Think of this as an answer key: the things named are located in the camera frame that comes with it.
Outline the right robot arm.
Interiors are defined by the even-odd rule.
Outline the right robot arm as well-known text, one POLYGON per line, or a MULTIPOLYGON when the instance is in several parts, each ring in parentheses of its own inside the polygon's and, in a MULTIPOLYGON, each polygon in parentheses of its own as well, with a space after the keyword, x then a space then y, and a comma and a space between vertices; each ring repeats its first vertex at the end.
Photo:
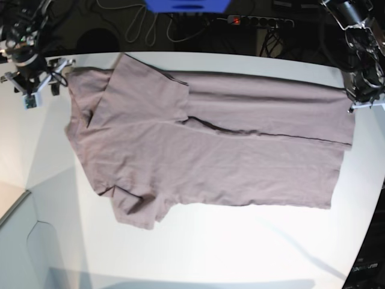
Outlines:
POLYGON ((1 82, 12 83, 15 93, 22 95, 26 109, 42 105, 41 92, 47 85, 54 96, 68 82, 63 70, 76 61, 63 57, 46 59, 46 53, 58 40, 54 33, 69 18, 77 5, 58 19, 52 15, 53 1, 1 1, 1 63, 11 63, 14 72, 1 75, 1 82))

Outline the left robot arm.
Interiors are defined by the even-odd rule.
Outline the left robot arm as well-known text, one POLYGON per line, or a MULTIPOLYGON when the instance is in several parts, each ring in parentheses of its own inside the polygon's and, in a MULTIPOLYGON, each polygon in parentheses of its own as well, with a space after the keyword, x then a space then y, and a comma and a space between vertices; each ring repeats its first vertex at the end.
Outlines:
POLYGON ((372 11, 371 1, 320 1, 325 13, 330 14, 343 30, 348 50, 357 61, 354 65, 342 64, 325 42, 325 16, 319 23, 319 42, 330 63, 350 75, 345 87, 352 104, 348 113, 359 108, 384 107, 384 31, 372 11))

